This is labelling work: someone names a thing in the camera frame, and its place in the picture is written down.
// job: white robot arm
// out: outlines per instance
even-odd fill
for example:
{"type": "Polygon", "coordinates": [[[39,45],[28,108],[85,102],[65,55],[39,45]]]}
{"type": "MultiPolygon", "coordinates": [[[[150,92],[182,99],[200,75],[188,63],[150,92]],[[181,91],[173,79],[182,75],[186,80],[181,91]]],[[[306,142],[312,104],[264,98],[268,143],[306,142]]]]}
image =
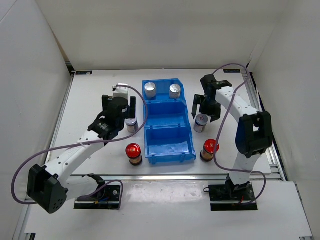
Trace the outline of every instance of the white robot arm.
{"type": "Polygon", "coordinates": [[[88,130],[60,156],[43,166],[34,165],[28,176],[27,194],[49,214],[55,213],[68,200],[95,192],[105,182],[97,175],[70,178],[71,174],[95,152],[102,149],[124,128],[125,119],[136,117],[136,98],[128,105],[128,88],[113,87],[113,96],[102,96],[103,111],[88,130]]]}
{"type": "MultiPolygon", "coordinates": [[[[196,116],[200,105],[200,112],[211,117],[211,122],[216,121],[221,116],[221,105],[229,108],[234,89],[227,80],[217,81],[213,74],[200,81],[204,95],[194,95],[192,116],[196,116]]],[[[270,114],[258,111],[240,96],[234,96],[229,112],[238,123],[235,143],[239,152],[225,183],[232,194],[250,186],[250,174],[261,154],[271,147],[273,134],[270,114]]]]}

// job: cylindrical container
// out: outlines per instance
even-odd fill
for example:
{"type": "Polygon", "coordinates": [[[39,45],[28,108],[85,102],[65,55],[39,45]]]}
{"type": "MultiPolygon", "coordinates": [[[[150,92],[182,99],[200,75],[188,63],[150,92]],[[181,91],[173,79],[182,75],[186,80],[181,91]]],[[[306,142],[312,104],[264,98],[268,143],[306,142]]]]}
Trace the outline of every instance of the cylindrical container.
{"type": "Polygon", "coordinates": [[[178,99],[180,98],[181,94],[181,87],[179,84],[172,84],[170,86],[170,92],[169,92],[169,97],[171,99],[178,99]]]}
{"type": "Polygon", "coordinates": [[[138,120],[136,118],[126,119],[125,124],[128,132],[132,134],[135,133],[139,128],[138,120]]]}
{"type": "Polygon", "coordinates": [[[141,156],[141,148],[136,143],[130,143],[126,149],[125,153],[127,157],[129,158],[129,162],[133,166],[138,166],[142,163],[142,156],[141,156]]]}
{"type": "Polygon", "coordinates": [[[154,98],[156,96],[156,85],[153,82],[147,82],[144,85],[144,92],[147,98],[154,98]]]}
{"type": "Polygon", "coordinates": [[[208,123],[208,116],[200,113],[195,117],[193,129],[197,133],[202,133],[205,130],[207,123],[208,123]]]}
{"type": "MultiPolygon", "coordinates": [[[[208,139],[205,141],[203,145],[203,150],[200,153],[200,157],[205,162],[210,162],[214,159],[214,148],[215,148],[216,140],[208,139]]],[[[218,152],[220,146],[219,144],[216,146],[216,151],[218,152]]]]}

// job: blue plastic bin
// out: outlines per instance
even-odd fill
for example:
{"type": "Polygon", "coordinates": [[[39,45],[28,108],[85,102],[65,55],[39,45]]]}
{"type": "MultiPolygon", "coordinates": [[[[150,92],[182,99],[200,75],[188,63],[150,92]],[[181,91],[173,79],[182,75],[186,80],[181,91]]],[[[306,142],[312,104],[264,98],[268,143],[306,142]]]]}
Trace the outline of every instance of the blue plastic bin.
{"type": "Polygon", "coordinates": [[[145,157],[149,163],[184,162],[195,160],[188,108],[185,100],[184,86],[179,79],[162,79],[142,81],[143,97],[147,102],[148,119],[144,126],[145,157]],[[145,95],[145,84],[155,83],[156,95],[148,99],[145,95]],[[169,98],[172,84],[179,84],[179,98],[169,98]]]}

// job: black mounting plate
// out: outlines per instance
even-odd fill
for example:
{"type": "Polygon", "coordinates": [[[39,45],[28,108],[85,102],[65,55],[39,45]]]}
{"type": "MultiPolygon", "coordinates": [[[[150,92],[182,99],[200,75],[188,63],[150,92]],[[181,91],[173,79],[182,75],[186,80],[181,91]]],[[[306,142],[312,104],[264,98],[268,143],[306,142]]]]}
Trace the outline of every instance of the black mounting plate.
{"type": "Polygon", "coordinates": [[[102,209],[102,210],[118,210],[119,200],[120,200],[121,186],[119,185],[108,185],[105,187],[105,194],[101,199],[108,198],[108,200],[100,201],[95,203],[95,201],[75,201],[74,209],[102,209]]]}
{"type": "Polygon", "coordinates": [[[211,211],[255,211],[258,210],[256,202],[238,204],[243,197],[243,202],[255,199],[255,193],[250,184],[246,189],[234,192],[231,196],[226,192],[226,185],[209,185],[211,211]]]}

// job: cable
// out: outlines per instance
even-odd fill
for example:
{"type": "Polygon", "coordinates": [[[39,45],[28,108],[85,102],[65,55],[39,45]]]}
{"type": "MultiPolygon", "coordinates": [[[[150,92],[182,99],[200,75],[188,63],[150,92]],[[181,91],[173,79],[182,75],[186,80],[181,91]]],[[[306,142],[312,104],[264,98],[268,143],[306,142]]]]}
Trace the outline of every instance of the cable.
{"type": "Polygon", "coordinates": [[[98,201],[96,201],[96,202],[101,203],[101,202],[104,202],[104,201],[106,201],[106,200],[108,200],[108,199],[109,199],[109,197],[106,197],[106,198],[101,199],[101,200],[98,200],[98,201]]]}
{"type": "Polygon", "coordinates": [[[104,196],[105,196],[105,194],[106,194],[106,189],[104,189],[103,190],[103,194],[101,195],[101,197],[100,198],[98,198],[98,199],[95,199],[94,197],[91,197],[93,200],[95,200],[95,201],[100,201],[104,196]]]}
{"type": "Polygon", "coordinates": [[[232,206],[235,207],[235,206],[241,205],[244,200],[245,200],[245,196],[243,195],[241,200],[238,203],[232,204],[232,206]]]}
{"type": "Polygon", "coordinates": [[[147,119],[148,119],[148,116],[149,116],[149,113],[148,113],[148,106],[147,106],[147,103],[144,99],[144,97],[141,95],[141,93],[136,90],[134,87],[132,86],[128,86],[128,85],[121,85],[121,84],[117,84],[116,87],[126,87],[126,88],[129,88],[133,91],[135,91],[139,97],[142,99],[143,101],[143,104],[145,106],[145,118],[144,118],[144,121],[143,121],[143,124],[137,129],[136,132],[128,135],[128,136],[125,136],[125,137],[122,137],[122,138],[118,138],[118,139],[111,139],[111,140],[95,140],[95,141],[85,141],[85,142],[82,142],[81,144],[80,143],[76,143],[76,144],[71,144],[71,145],[65,145],[65,146],[57,146],[57,147],[53,147],[53,148],[49,148],[49,149],[46,149],[46,150],[42,150],[36,154],[34,154],[33,156],[29,157],[27,160],[25,160],[19,167],[18,169],[16,170],[16,172],[14,173],[13,175],[13,178],[12,178],[12,182],[11,182],[11,195],[13,197],[13,199],[19,203],[19,204],[23,204],[23,205],[32,205],[32,204],[37,204],[36,202],[29,202],[29,201],[21,201],[18,199],[16,193],[15,193],[15,183],[16,183],[16,180],[17,180],[17,177],[18,177],[18,174],[20,173],[21,169],[27,164],[29,163],[31,160],[33,160],[34,158],[42,155],[42,154],[46,154],[46,153],[49,153],[49,152],[52,152],[52,151],[56,151],[56,150],[60,150],[60,149],[70,149],[70,148],[76,148],[76,147],[79,147],[81,145],[89,145],[89,144],[99,144],[99,143],[105,143],[105,144],[108,144],[108,143],[113,143],[113,142],[119,142],[119,141],[122,141],[122,140],[126,140],[128,138],[131,138],[133,137],[134,135],[136,135],[138,132],[140,132],[140,130],[145,126],[146,122],[147,122],[147,119]]]}
{"type": "Polygon", "coordinates": [[[217,161],[217,158],[216,158],[216,153],[217,153],[217,146],[219,144],[219,139],[220,139],[220,135],[221,135],[221,132],[223,130],[223,127],[225,125],[225,122],[227,120],[227,117],[228,117],[228,114],[230,113],[230,110],[231,110],[231,107],[232,107],[232,103],[234,102],[235,100],[235,97],[236,97],[236,93],[238,91],[239,88],[241,88],[243,85],[245,85],[247,82],[248,82],[248,79],[251,78],[250,76],[250,73],[249,73],[249,70],[241,65],[241,64],[238,64],[238,63],[228,63],[228,64],[225,64],[221,67],[219,67],[218,69],[216,69],[212,74],[214,75],[218,70],[224,68],[224,67],[227,67],[227,66],[230,66],[230,65],[237,65],[237,66],[240,66],[242,67],[245,71],[246,71],[246,74],[247,74],[247,79],[241,83],[233,92],[233,95],[232,95],[232,98],[231,98],[231,101],[230,101],[230,104],[226,110],[226,113],[223,117],[223,120],[221,122],[221,125],[220,125],[220,128],[219,128],[219,131],[218,131],[218,134],[216,136],[216,142],[215,142],[215,145],[214,145],[214,150],[213,150],[213,161],[215,163],[215,165],[217,165],[218,168],[222,169],[222,170],[225,170],[225,171],[229,171],[229,172],[237,172],[237,173],[250,173],[250,174],[261,174],[263,176],[263,186],[262,186],[262,189],[261,189],[261,192],[251,201],[249,202],[246,202],[246,203],[241,203],[242,205],[248,205],[248,204],[251,204],[253,202],[255,202],[258,198],[260,198],[260,196],[262,195],[262,193],[264,192],[265,188],[266,188],[266,185],[267,185],[267,178],[266,178],[266,175],[261,172],[261,171],[247,171],[247,170],[240,170],[240,169],[232,169],[232,168],[227,168],[227,167],[224,167],[224,166],[221,166],[218,161],[217,161]]]}
{"type": "Polygon", "coordinates": [[[210,193],[210,191],[209,191],[209,187],[207,186],[207,187],[205,187],[204,189],[203,189],[203,192],[204,193],[206,193],[206,194],[208,194],[208,193],[210,193]]]}

